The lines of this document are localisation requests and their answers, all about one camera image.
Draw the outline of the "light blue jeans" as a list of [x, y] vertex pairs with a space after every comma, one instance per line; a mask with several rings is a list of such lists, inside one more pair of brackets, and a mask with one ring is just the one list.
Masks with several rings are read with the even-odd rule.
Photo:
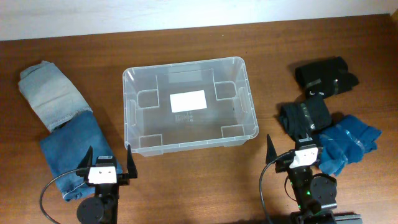
[[18, 87], [50, 132], [78, 114], [91, 111], [74, 84], [52, 62], [42, 61], [23, 70]]

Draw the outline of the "dark blue jeans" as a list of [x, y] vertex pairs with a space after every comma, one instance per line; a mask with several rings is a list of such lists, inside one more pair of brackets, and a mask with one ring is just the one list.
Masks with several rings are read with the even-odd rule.
[[[113, 156], [94, 114], [84, 111], [60, 129], [40, 141], [50, 171], [57, 177], [78, 167], [88, 149], [93, 148], [93, 158]], [[64, 201], [78, 200], [95, 192], [76, 174], [65, 175], [55, 181]]]

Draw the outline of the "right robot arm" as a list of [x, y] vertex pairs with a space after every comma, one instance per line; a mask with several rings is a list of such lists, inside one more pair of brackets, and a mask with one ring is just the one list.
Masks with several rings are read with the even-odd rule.
[[290, 214], [290, 223], [362, 223], [359, 214], [333, 213], [337, 208], [337, 181], [330, 175], [312, 171], [320, 161], [321, 152], [322, 148], [307, 137], [298, 140], [294, 149], [277, 155], [272, 139], [267, 135], [266, 166], [259, 178], [259, 191], [262, 192], [266, 170], [274, 165], [277, 173], [287, 173], [285, 183], [290, 183], [298, 205], [298, 211]]

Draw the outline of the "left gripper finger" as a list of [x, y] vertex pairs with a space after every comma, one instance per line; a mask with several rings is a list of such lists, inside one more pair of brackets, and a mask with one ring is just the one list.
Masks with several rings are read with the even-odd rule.
[[81, 160], [81, 162], [78, 165], [78, 169], [82, 168], [87, 168], [92, 166], [92, 160], [93, 160], [93, 148], [90, 146], [87, 150], [86, 155], [84, 158]]
[[136, 179], [138, 176], [137, 168], [132, 158], [131, 145], [127, 146], [127, 171], [130, 179]]

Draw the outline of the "black garment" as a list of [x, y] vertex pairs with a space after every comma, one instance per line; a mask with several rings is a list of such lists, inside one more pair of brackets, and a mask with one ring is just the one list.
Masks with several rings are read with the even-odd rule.
[[357, 76], [349, 72], [348, 64], [340, 56], [297, 67], [295, 78], [306, 98], [315, 95], [328, 98], [351, 91], [359, 84]]
[[331, 114], [321, 95], [312, 96], [301, 103], [282, 105], [278, 120], [294, 141], [311, 136], [314, 131], [327, 128], [332, 123]]

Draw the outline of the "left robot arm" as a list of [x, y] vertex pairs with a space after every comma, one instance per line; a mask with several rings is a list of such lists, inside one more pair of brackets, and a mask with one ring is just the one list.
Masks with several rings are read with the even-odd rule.
[[76, 175], [84, 183], [95, 189], [93, 197], [87, 198], [78, 206], [76, 215], [80, 223], [116, 223], [118, 220], [118, 200], [120, 186], [129, 185], [137, 178], [137, 169], [127, 147], [127, 172], [118, 174], [117, 161], [113, 156], [99, 156], [93, 163], [93, 148], [90, 147], [78, 165]]

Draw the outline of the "teal blue garment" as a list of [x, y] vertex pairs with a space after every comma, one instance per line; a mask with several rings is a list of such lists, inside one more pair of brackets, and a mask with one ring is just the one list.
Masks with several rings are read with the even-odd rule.
[[348, 164], [360, 162], [364, 155], [377, 149], [382, 131], [353, 115], [324, 129], [316, 140], [323, 147], [319, 169], [328, 175], [339, 175]]

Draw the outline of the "clear plastic storage container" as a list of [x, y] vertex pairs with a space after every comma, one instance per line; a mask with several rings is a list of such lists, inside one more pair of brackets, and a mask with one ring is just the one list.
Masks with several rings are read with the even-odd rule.
[[[170, 95], [198, 90], [207, 109], [172, 112]], [[239, 146], [259, 133], [241, 57], [128, 68], [123, 106], [124, 146], [142, 156]]]

